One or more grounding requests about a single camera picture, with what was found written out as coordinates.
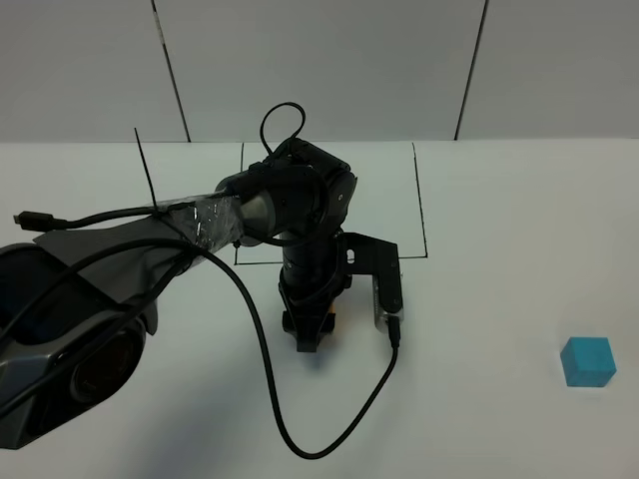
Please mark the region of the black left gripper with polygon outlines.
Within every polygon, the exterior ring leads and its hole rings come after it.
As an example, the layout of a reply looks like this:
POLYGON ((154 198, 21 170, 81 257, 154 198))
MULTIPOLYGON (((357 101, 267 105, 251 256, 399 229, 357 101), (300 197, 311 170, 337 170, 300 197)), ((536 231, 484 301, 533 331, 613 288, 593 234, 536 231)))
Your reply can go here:
POLYGON ((297 352, 315 353, 333 333, 330 304, 349 280, 340 271, 342 230, 297 246, 283 248, 279 289, 285 304, 283 329, 296 331, 297 352))

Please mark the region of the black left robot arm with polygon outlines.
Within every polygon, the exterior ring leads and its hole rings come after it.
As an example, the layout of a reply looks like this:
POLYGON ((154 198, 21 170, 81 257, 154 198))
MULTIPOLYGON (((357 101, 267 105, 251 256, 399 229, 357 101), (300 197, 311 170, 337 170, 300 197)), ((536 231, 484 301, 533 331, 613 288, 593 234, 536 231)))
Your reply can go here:
POLYGON ((2 447, 115 394, 157 330, 158 296, 230 244, 282 249, 283 327, 299 351, 316 351, 349 286, 341 226, 355 185, 347 163, 290 138, 208 195, 73 222, 18 215, 37 236, 1 251, 2 447))

